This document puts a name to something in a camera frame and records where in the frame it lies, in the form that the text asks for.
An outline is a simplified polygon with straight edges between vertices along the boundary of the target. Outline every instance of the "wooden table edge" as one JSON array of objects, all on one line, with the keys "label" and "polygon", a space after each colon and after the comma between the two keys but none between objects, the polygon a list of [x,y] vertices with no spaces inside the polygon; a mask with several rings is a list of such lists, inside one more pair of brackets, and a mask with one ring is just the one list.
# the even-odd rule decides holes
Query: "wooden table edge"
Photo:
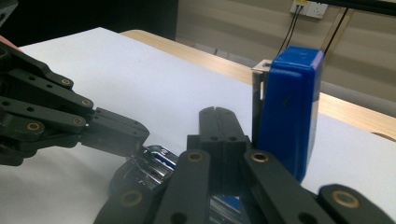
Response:
[{"label": "wooden table edge", "polygon": [[[130,30],[121,33],[124,36],[150,45],[180,59],[197,63],[228,77],[236,78],[251,85],[251,70],[239,63],[220,58],[216,55],[182,45],[175,41],[153,35],[142,30]],[[370,133],[380,133],[396,139],[396,118],[374,110],[354,105],[325,93],[320,94],[318,111],[324,115],[339,119]]]}]

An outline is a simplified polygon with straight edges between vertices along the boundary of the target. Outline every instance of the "black cable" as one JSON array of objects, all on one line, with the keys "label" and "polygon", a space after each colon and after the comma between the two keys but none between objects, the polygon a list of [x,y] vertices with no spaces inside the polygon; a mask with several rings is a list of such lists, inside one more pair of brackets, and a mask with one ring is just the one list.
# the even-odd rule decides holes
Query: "black cable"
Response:
[{"label": "black cable", "polygon": [[337,34],[337,32],[338,32],[338,30],[339,30],[339,28],[340,28],[340,26],[341,26],[341,23],[343,23],[344,17],[346,16],[348,10],[349,10],[349,8],[347,8],[347,9],[345,10],[345,12],[344,12],[344,14],[343,14],[343,17],[341,17],[341,20],[340,20],[340,21],[338,22],[338,24],[337,24],[337,28],[335,28],[334,33],[332,33],[332,38],[330,39],[329,44],[327,45],[326,49],[325,49],[324,52],[323,52],[324,55],[326,55],[327,50],[329,50],[330,45],[332,44],[332,41],[334,40],[335,35]]},{"label": "black cable", "polygon": [[290,36],[289,36],[289,40],[288,40],[288,44],[286,45],[286,48],[289,46],[289,42],[290,42],[291,37],[293,36],[293,33],[294,33],[294,27],[296,27],[296,23],[297,23],[297,20],[298,20],[298,16],[300,15],[300,12],[301,12],[301,10],[303,9],[303,7],[304,7],[304,6],[301,6],[301,7],[300,7],[300,10],[299,10],[298,13],[297,13],[296,19],[294,20],[293,28],[291,28],[291,34],[290,34]]},{"label": "black cable", "polygon": [[289,27],[289,30],[288,30],[288,33],[286,34],[286,36],[285,36],[285,39],[283,40],[283,43],[282,43],[282,46],[280,46],[280,49],[279,49],[279,51],[277,52],[277,55],[279,55],[279,53],[280,53],[280,51],[283,49],[283,45],[285,44],[285,42],[286,42],[286,39],[288,38],[288,36],[289,36],[289,33],[290,33],[290,30],[291,30],[291,27],[293,26],[293,24],[294,24],[294,20],[295,20],[295,18],[296,18],[296,16],[297,16],[297,10],[300,8],[300,6],[299,5],[297,5],[296,6],[296,10],[294,11],[294,15],[293,15],[293,19],[291,20],[291,24],[290,24],[290,27]]}]

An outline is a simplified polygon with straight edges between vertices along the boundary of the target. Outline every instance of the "white tabletop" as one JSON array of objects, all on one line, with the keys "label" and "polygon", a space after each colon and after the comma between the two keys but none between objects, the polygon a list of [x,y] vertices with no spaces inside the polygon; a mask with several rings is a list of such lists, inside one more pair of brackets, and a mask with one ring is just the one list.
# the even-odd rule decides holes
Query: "white tabletop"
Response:
[{"label": "white tabletop", "polygon": [[[176,152],[198,134],[198,112],[231,109],[251,128],[251,87],[134,41],[94,29],[22,48],[71,78],[95,106],[138,120],[145,145]],[[396,144],[318,115],[314,153],[303,186],[339,183],[363,193],[396,220]],[[1,223],[92,223],[124,158],[78,145],[40,149],[20,167],[0,167]]]}]

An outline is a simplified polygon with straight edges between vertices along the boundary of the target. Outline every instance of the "black panel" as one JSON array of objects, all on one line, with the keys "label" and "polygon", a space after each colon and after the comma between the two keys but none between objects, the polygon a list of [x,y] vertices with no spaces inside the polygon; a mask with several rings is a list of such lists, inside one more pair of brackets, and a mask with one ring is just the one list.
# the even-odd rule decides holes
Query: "black panel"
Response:
[{"label": "black panel", "polygon": [[314,2],[396,16],[396,1],[391,0],[315,0]]},{"label": "black panel", "polygon": [[17,46],[96,27],[114,32],[141,29],[175,39],[177,0],[19,0],[0,28]]}]

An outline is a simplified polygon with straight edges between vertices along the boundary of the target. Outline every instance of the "wall outlet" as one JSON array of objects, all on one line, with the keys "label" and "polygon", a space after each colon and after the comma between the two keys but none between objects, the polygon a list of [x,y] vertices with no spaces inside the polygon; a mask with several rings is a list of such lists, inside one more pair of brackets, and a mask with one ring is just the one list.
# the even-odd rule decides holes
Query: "wall outlet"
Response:
[{"label": "wall outlet", "polygon": [[322,19],[326,9],[327,9],[327,4],[310,2],[305,15],[309,17]]},{"label": "wall outlet", "polygon": [[300,15],[306,15],[306,11],[308,10],[308,6],[309,6],[309,1],[305,1],[305,0],[294,0],[293,4],[291,5],[291,9],[290,12],[291,13],[295,13],[296,12],[296,8],[297,6],[303,7],[303,9],[301,9],[300,11]]}]

